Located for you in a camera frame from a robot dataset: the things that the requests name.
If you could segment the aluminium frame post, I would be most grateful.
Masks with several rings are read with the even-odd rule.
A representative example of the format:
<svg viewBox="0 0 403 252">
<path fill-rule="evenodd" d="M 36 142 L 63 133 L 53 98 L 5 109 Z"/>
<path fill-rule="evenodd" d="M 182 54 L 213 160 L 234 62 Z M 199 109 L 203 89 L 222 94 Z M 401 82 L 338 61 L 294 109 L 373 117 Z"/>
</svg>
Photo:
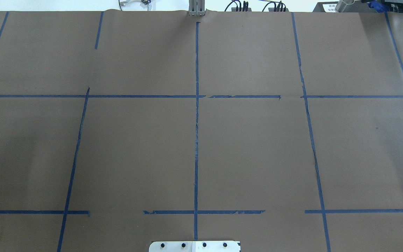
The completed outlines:
<svg viewBox="0 0 403 252">
<path fill-rule="evenodd" d="M 204 16 L 206 14 L 205 0 L 189 0 L 189 16 Z"/>
</svg>

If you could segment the silver metal cylinder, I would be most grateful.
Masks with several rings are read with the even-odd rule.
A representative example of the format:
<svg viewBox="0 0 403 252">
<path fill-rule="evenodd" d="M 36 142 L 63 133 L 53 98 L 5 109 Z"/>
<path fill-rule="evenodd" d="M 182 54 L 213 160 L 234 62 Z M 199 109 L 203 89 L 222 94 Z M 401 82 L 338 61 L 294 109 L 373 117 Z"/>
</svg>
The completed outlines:
<svg viewBox="0 0 403 252">
<path fill-rule="evenodd" d="M 335 11 L 338 13 L 350 12 L 355 0 L 338 0 Z"/>
</svg>

